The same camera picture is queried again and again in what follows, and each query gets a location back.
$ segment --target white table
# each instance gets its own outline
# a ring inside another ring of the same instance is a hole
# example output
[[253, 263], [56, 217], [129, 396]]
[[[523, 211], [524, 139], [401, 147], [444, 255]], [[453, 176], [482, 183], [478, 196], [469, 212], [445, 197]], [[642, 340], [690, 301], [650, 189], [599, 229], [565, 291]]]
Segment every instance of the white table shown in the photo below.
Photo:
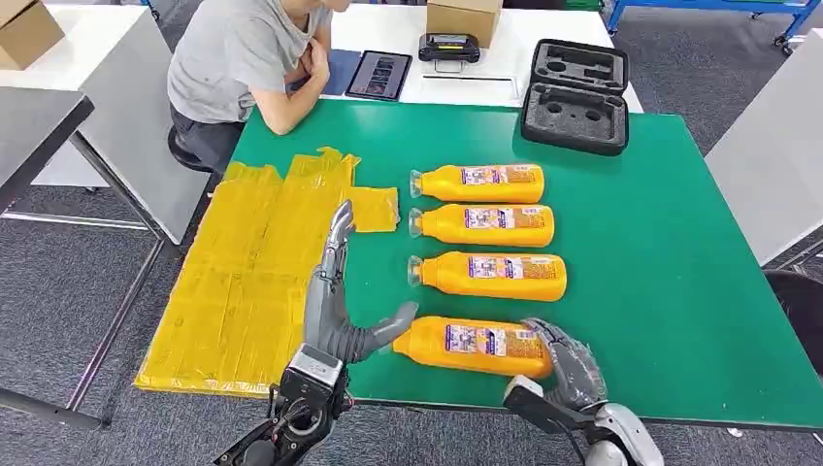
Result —
[[[172, 126], [166, 94], [171, 53], [148, 8], [48, 8], [66, 37], [26, 70], [0, 70], [0, 86], [78, 90], [87, 95], [96, 110], [81, 132], [179, 244], [209, 177], [182, 167], [167, 147]], [[71, 145], [54, 155], [34, 183], [106, 185]]]
[[[520, 107], [529, 83], [532, 54], [540, 39], [561, 39], [593, 46], [614, 47], [600, 15], [593, 12], [509, 10], [500, 15], [491, 47], [480, 62], [461, 75], [513, 78], [510, 82], [430, 80], [434, 63], [418, 60], [420, 35], [426, 30], [426, 7], [360, 5], [335, 14], [332, 47], [342, 50], [380, 50], [415, 57], [400, 101], [460, 105]], [[631, 84], [623, 94], [629, 111], [642, 113]]]
[[812, 29], [706, 156], [761, 265], [823, 225], [821, 56], [823, 29]]

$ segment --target robotic hand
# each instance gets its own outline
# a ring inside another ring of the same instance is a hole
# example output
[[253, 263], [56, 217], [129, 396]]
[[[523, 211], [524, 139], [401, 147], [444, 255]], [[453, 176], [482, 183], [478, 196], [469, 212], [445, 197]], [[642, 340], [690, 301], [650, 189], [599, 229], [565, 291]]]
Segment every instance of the robotic hand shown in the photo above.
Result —
[[371, 328], [355, 327], [348, 320], [343, 274], [353, 220], [351, 201], [345, 201], [332, 217], [323, 257], [309, 282], [303, 322], [304, 341], [344, 363], [362, 361], [393, 342], [412, 325], [417, 313], [417, 304], [407, 302], [393, 318]]
[[332, 217], [323, 256], [309, 281], [304, 344], [283, 371], [274, 413], [214, 464], [299, 464], [331, 433], [340, 414], [353, 406], [346, 392], [346, 364], [366, 359], [412, 324], [417, 313], [413, 302], [401, 305], [393, 318], [371, 328], [356, 327], [348, 319], [344, 270], [353, 220], [351, 201], [345, 201]]
[[[557, 385], [544, 395], [538, 383], [517, 376], [506, 388], [503, 406], [545, 432], [565, 432], [585, 466], [663, 466], [663, 455], [638, 417], [606, 399], [606, 383], [591, 350], [540, 319], [523, 323], [548, 348]], [[591, 445], [585, 457], [572, 436], [575, 428]]]

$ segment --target green tabletop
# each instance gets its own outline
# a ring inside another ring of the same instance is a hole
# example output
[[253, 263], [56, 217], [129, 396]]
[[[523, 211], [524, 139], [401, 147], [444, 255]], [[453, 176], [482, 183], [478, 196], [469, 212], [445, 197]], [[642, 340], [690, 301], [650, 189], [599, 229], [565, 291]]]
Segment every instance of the green tabletop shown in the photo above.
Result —
[[[368, 326], [403, 301], [420, 315], [517, 321], [539, 316], [590, 345], [609, 398], [647, 419], [823, 427], [823, 386], [777, 304], [679, 116], [631, 115], [618, 157], [531, 143], [516, 109], [321, 100], [286, 137], [255, 113], [234, 154], [285, 174], [291, 155], [322, 146], [362, 157], [357, 185], [398, 186], [394, 233], [355, 234], [346, 303]], [[556, 303], [446, 295], [411, 288], [407, 259], [449, 250], [409, 237], [409, 171], [445, 164], [537, 163], [542, 203], [556, 217], [554, 241], [569, 270]], [[508, 378], [416, 364], [382, 349], [352, 365], [355, 397], [396, 403], [499, 408]]]

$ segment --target bottle nozzle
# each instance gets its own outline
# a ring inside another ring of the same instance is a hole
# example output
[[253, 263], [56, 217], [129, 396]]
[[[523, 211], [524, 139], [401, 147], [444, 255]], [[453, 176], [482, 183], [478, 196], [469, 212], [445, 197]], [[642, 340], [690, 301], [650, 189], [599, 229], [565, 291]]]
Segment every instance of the bottle nozzle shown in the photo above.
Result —
[[419, 209], [409, 211], [409, 235], [417, 238], [423, 234], [423, 212]]
[[413, 255], [409, 257], [409, 270], [406, 277], [409, 285], [418, 286], [422, 282], [423, 259]]
[[417, 170], [411, 170], [409, 190], [412, 198], [420, 197], [423, 194], [423, 174]]
[[399, 352], [400, 354], [408, 355], [410, 352], [410, 346], [412, 345], [412, 335], [407, 330], [406, 333], [397, 337], [397, 340], [391, 343], [391, 349], [394, 352]]

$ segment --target floor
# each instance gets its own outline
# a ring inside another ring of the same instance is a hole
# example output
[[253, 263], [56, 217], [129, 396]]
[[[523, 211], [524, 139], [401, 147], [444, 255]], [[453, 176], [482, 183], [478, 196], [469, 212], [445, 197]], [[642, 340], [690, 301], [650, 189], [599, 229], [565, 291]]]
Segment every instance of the floor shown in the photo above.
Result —
[[[155, 0], [170, 45], [198, 0]], [[632, 81], [648, 112], [678, 113], [703, 152], [783, 62], [771, 47], [786, 17], [629, 9], [615, 43], [632, 58]], [[823, 25], [823, 13], [809, 22]], [[106, 190], [32, 187], [22, 210], [129, 218]], [[148, 252], [148, 235], [0, 221], [0, 381], [65, 403], [105, 332], [123, 290]], [[814, 262], [811, 273], [819, 273]], [[115, 342], [83, 410], [114, 420], [82, 432], [0, 409], [0, 451], [15, 465], [202, 465], [264, 416], [241, 398], [151, 393], [131, 386], [181, 267], [163, 256]], [[810, 434], [651, 425], [669, 465], [823, 465]], [[309, 465], [566, 465], [565, 438], [515, 416], [358, 406], [313, 451]]]

